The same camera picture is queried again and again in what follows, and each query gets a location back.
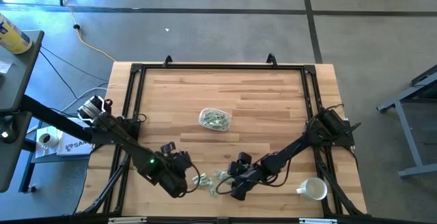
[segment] yellow bottle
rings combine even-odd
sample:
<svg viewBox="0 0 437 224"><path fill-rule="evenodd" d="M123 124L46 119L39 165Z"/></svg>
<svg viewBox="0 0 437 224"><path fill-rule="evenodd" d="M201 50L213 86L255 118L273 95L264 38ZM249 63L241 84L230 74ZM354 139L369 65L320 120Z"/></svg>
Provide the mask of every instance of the yellow bottle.
<svg viewBox="0 0 437 224"><path fill-rule="evenodd" d="M32 46L29 36L0 14L0 45L13 54L26 52Z"/></svg>

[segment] black clamp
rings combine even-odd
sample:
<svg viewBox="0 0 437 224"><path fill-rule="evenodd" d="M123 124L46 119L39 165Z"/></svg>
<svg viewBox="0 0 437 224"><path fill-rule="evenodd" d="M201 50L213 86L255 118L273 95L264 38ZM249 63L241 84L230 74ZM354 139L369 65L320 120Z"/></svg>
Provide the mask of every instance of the black clamp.
<svg viewBox="0 0 437 224"><path fill-rule="evenodd" d="M273 53L268 54L266 63L272 63L273 68L278 68L278 63L276 62L276 58L274 57Z"/></svg>
<svg viewBox="0 0 437 224"><path fill-rule="evenodd" d="M168 68L170 62L173 62L173 60L172 60L171 56L168 55L167 58L165 58L165 61L164 61L164 64L163 64L163 68Z"/></svg>

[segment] yellow cable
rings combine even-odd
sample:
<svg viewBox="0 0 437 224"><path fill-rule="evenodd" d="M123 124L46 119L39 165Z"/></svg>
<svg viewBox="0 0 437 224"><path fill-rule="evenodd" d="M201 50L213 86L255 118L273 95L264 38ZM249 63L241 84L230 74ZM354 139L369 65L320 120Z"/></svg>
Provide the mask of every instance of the yellow cable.
<svg viewBox="0 0 437 224"><path fill-rule="evenodd" d="M71 10L70 6L68 5L67 1L66 1L66 0L63 0L63 1L64 1L65 5L67 6L68 10L71 12L71 15L73 16L74 24L77 25L78 23L77 23L77 21L76 21L76 16L74 15L74 13L73 13L73 11ZM80 41L81 41L85 46L88 46L88 47L90 47L91 49L93 49L93 50L95 50L95 51L98 51L99 53L102 53L103 55L105 55L105 56L107 56L109 59L111 59L112 61L117 61L117 60L115 60L112 56L110 56L108 53L106 53L106 52L100 50L99 48L96 48L96 47L94 47L94 46L92 46L92 45L90 45L90 44L84 42L84 41L82 40L82 37L81 37L80 33L79 33L79 29L76 29L76 32L77 32L77 37L79 37L79 40L80 40Z"/></svg>

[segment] gray metal frame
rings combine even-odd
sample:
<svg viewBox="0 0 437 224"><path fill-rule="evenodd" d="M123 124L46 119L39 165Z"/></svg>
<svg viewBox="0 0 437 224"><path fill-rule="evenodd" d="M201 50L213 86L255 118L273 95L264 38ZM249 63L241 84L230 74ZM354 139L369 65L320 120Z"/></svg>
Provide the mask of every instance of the gray metal frame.
<svg viewBox="0 0 437 224"><path fill-rule="evenodd" d="M404 134L407 138L408 146L410 147L410 151L416 164L416 167L407 168L401 171L398 171L399 177L401 179L407 178L409 176L416 176L424 173L437 172L437 163L424 165L422 163L421 156L419 151L417 150L416 143L414 141L414 137L411 133L411 126L408 124L408 120L406 114L404 112L402 100L407 100L417 94L421 93L423 90L426 90L429 87L429 84L437 81L437 72L429 75L422 81L419 81L414 86L409 87L407 90L398 94L395 98L390 99L389 101L384 102L383 104L376 107L376 109L385 113L390 108L396 108L397 114L401 121L402 129L404 130Z"/></svg>

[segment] desk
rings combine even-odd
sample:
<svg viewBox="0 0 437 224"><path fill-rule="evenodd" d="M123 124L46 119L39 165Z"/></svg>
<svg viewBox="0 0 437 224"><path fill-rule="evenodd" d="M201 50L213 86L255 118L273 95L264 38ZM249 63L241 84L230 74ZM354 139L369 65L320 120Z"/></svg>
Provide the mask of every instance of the desk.
<svg viewBox="0 0 437 224"><path fill-rule="evenodd" d="M113 65L106 98L113 100L115 116L122 113L131 64L116 62ZM323 105L341 103L333 66L316 65L316 71ZM198 124L199 113L206 107L232 114L229 132L214 132ZM147 121L141 125L141 145L158 150L162 144L175 141L176 149L189 151L200 172L209 176L214 170L226 169L241 151L257 160L266 153L280 150L301 135L307 120L300 74L289 70L147 70L140 113L147 115ZM78 211L88 207L106 185L113 151L113 146L105 145L91 155ZM356 207L366 212L354 158L344 148L333 148L333 158L338 183ZM190 180L194 176L194 170L189 169L189 187L193 187ZM282 172L278 182L284 176ZM212 197L207 188L173 199L130 166L122 214L317 217L322 216L320 202L296 194L301 182L315 176L313 152L308 148L293 158L284 186L258 185L245 201L230 196ZM333 209L331 193L328 200Z"/></svg>

